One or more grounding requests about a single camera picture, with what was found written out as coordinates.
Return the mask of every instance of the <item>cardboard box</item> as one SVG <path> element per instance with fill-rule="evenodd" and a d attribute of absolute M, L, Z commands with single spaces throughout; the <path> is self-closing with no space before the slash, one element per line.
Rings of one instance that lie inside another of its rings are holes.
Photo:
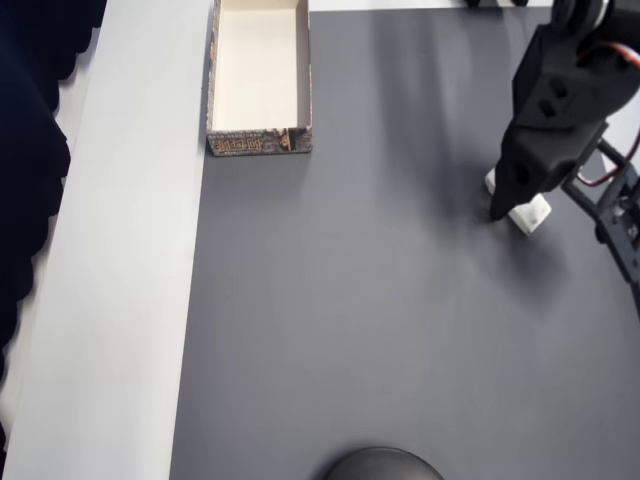
<path fill-rule="evenodd" d="M 207 138 L 216 156 L 310 152 L 308 0 L 215 0 Z"/>

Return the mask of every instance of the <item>screw hole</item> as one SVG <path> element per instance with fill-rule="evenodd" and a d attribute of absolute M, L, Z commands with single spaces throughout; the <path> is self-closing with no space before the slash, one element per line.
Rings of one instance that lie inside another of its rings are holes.
<path fill-rule="evenodd" d="M 567 87 L 559 78 L 553 78 L 551 82 L 549 82 L 549 86 L 551 87 L 551 90 L 553 90 L 553 94 L 556 96 L 556 98 L 562 100 L 563 98 L 567 98 L 569 96 Z"/>
<path fill-rule="evenodd" d="M 541 100 L 538 106 L 545 117 L 552 118 L 556 116 L 556 111 L 548 100 Z"/>

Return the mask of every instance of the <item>white border strip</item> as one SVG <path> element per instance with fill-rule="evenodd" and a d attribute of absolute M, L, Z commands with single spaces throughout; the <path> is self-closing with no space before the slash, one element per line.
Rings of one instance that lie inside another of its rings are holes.
<path fill-rule="evenodd" d="M 550 7 L 553 0 L 530 0 L 530 7 Z M 501 7 L 512 7 L 510 0 L 498 0 Z M 310 0 L 312 12 L 339 12 L 349 10 L 407 10 L 424 8 L 461 8 L 464 0 Z"/>

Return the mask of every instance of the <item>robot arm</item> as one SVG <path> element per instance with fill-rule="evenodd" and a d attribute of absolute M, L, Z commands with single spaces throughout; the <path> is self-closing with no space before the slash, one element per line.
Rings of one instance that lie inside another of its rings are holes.
<path fill-rule="evenodd" d="M 496 165 L 491 218 L 559 186 L 596 223 L 625 279 L 640 292 L 640 182 L 630 160 L 602 139 L 606 118 L 640 87 L 640 1 L 556 0 L 513 79 L 513 118 Z M 589 181 L 580 169 L 598 149 L 616 165 Z M 575 185 L 607 184 L 597 202 Z"/>

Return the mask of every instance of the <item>black round object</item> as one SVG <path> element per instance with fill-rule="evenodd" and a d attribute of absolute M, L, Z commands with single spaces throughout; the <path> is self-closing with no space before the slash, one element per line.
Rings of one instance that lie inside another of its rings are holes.
<path fill-rule="evenodd" d="M 427 462 L 394 448 L 367 448 L 344 457 L 324 480 L 443 480 Z"/>

